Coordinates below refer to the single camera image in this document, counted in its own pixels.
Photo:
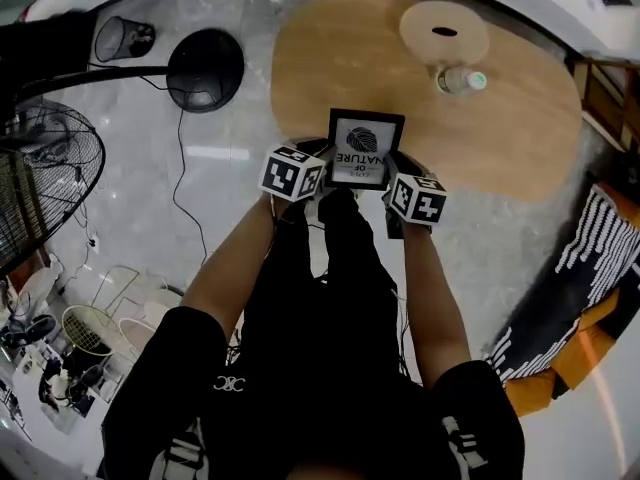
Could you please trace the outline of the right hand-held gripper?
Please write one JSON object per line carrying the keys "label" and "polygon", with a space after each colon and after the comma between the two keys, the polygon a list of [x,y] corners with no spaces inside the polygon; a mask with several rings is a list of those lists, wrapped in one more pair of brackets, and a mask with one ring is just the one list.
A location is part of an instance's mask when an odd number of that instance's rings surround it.
{"label": "right hand-held gripper", "polygon": [[447,192],[434,173],[400,151],[385,157],[389,187],[382,196],[387,237],[403,238],[402,225],[416,224],[431,230],[442,217]]}

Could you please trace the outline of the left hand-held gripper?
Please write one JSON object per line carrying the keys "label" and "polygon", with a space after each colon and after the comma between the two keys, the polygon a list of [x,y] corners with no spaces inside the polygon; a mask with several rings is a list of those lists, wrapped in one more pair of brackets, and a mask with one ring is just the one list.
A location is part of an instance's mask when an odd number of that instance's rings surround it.
{"label": "left hand-held gripper", "polygon": [[281,218],[289,206],[318,195],[330,160],[331,144],[326,138],[299,138],[269,149],[258,186],[272,216]]}

